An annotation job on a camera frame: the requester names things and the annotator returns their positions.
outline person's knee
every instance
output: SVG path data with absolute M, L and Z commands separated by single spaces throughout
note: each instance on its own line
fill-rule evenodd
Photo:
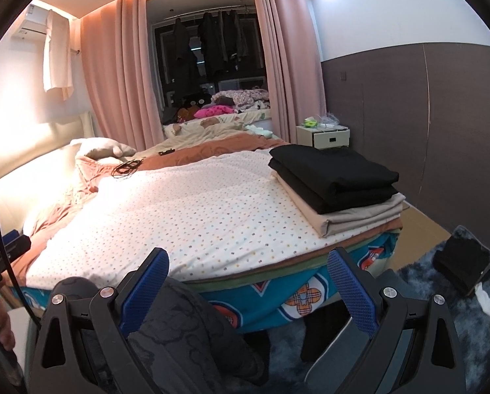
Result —
M 99 291 L 90 280 L 82 277 L 68 277 L 59 281 L 50 294 L 50 301 L 55 295 L 64 295 L 68 300 L 92 298 Z

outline wooden floor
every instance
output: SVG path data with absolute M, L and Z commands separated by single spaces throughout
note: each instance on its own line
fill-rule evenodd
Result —
M 433 246 L 450 237 L 448 231 L 412 207 L 402 212 L 402 222 L 404 228 L 390 262 L 390 268 L 394 270 L 415 262 Z

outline pink curtain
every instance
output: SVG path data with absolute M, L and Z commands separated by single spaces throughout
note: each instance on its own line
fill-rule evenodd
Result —
M 80 39 L 86 86 L 102 133 L 139 151 L 162 142 L 146 0 L 116 0 L 84 16 Z
M 306 0 L 255 0 L 275 134 L 296 143 L 296 126 L 325 115 L 318 41 Z

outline hand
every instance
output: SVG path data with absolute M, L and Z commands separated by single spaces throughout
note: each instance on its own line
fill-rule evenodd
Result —
M 6 312 L 4 301 L 0 298 L 0 342 L 6 351 L 15 347 L 15 336 L 12 332 L 10 316 Z

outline drawer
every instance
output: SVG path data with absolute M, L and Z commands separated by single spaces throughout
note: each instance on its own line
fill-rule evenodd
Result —
M 315 133 L 313 135 L 314 147 L 319 150 L 334 148 L 337 146 L 349 146 L 349 130 L 338 130 L 336 132 Z

